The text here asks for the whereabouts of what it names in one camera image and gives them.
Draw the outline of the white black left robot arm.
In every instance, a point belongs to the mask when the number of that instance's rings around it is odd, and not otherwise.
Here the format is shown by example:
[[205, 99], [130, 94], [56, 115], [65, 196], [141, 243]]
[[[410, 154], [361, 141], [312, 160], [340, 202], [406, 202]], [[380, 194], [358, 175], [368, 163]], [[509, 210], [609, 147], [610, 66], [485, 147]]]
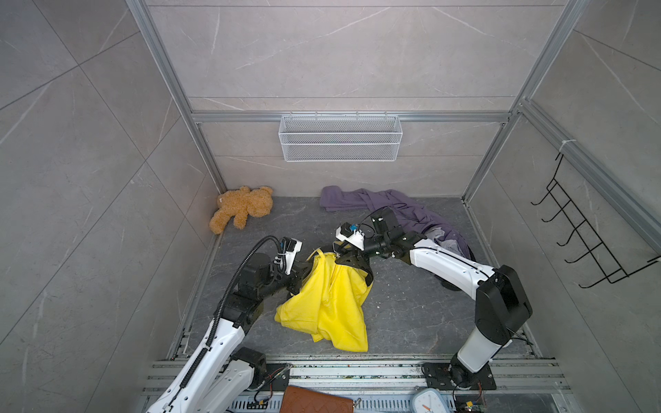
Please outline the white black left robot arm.
[[265, 356], [241, 348], [263, 311], [263, 301], [286, 289], [299, 292], [311, 263], [296, 258], [302, 242], [259, 240], [232, 276], [204, 338], [184, 368], [146, 412], [225, 412], [245, 390], [265, 379]]

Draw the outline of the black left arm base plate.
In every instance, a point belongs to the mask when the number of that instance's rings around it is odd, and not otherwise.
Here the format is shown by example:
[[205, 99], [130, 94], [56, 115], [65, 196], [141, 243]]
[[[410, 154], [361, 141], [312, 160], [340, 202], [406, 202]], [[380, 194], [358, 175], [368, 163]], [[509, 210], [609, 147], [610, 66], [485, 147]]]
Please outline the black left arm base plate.
[[265, 387], [269, 387], [278, 380], [287, 382], [284, 376], [291, 370], [292, 365], [285, 364], [250, 364], [252, 370], [252, 382], [246, 388], [247, 392], [261, 392]]

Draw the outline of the yellow trousers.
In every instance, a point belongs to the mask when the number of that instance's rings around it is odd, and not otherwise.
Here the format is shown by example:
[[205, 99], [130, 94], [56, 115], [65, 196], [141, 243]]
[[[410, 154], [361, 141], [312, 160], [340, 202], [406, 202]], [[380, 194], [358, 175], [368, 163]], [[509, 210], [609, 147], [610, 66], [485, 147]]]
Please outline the yellow trousers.
[[310, 258], [311, 274], [298, 294], [276, 308], [275, 322], [342, 351], [368, 351], [363, 313], [371, 292], [368, 272], [335, 263], [330, 252], [317, 250]]

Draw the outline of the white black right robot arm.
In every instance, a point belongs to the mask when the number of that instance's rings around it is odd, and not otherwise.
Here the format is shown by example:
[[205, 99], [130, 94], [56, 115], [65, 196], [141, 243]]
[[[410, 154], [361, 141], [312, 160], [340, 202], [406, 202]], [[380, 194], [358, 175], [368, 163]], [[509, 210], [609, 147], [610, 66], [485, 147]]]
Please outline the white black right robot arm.
[[343, 223], [337, 228], [336, 263], [370, 272], [372, 257], [396, 258], [467, 294], [475, 303], [475, 327], [451, 359], [448, 374], [453, 386], [471, 388], [533, 314], [516, 270], [476, 263], [421, 233], [406, 232], [391, 208], [378, 209], [369, 218], [371, 236], [364, 235], [360, 224]]

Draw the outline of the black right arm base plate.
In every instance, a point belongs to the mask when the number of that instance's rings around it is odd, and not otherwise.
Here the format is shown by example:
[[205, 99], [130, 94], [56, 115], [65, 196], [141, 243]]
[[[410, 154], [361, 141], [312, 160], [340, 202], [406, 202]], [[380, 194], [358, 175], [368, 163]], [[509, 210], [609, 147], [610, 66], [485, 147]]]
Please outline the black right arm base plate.
[[461, 363], [433, 363], [422, 365], [422, 374], [427, 387], [440, 391], [472, 390], [493, 391], [497, 385], [489, 363], [477, 373], [463, 368]]

